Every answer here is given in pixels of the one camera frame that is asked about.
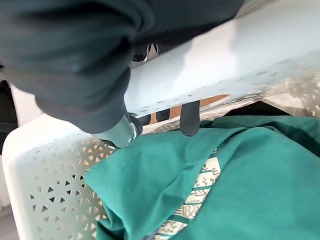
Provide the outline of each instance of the perforated plastic surface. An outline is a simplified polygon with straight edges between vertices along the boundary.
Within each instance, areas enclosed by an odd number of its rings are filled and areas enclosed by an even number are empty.
[[[193,41],[193,51],[180,56],[187,61],[182,70],[178,69],[179,62],[174,62],[174,71],[164,67],[167,64],[168,68],[179,49],[137,68],[128,89],[128,110],[143,116],[226,94],[230,97],[202,111],[213,118],[221,116],[221,111],[264,99],[290,114],[319,118],[320,35],[317,21],[308,18],[319,17],[320,3],[280,2]],[[223,44],[225,38],[211,44],[218,36],[229,33],[230,44]],[[229,75],[232,66],[234,73]],[[164,122],[162,127],[152,126],[145,132],[176,128],[176,122]],[[112,149],[89,134],[48,116],[10,134],[3,161],[20,240],[94,240],[97,220],[106,214],[83,175],[110,153]]]
[[[75,133],[24,155],[17,171],[33,240],[95,238],[96,222],[106,214],[84,173],[111,153],[98,139]]]

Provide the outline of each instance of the dark gray jacket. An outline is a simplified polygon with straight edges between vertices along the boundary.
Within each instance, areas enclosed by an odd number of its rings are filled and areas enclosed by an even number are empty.
[[[244,0],[1,0],[5,77],[88,133],[126,112],[132,46],[175,45],[233,18]]]

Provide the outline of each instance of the dark gray sleeve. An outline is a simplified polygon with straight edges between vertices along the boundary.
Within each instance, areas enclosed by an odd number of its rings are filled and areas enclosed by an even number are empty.
[[[130,40],[152,24],[143,0],[1,0],[0,62],[44,112],[102,133],[126,112]]]

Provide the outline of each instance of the green t-shirt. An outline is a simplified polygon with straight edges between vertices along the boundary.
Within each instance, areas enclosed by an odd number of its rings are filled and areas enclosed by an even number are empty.
[[[142,136],[85,176],[108,215],[97,239],[319,240],[319,136],[293,116]]]

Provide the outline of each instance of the gray fabric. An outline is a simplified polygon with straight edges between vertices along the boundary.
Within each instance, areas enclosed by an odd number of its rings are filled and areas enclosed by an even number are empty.
[[[180,44],[232,19],[244,0],[1,0],[0,62],[47,114],[88,133],[126,113],[132,45]]]

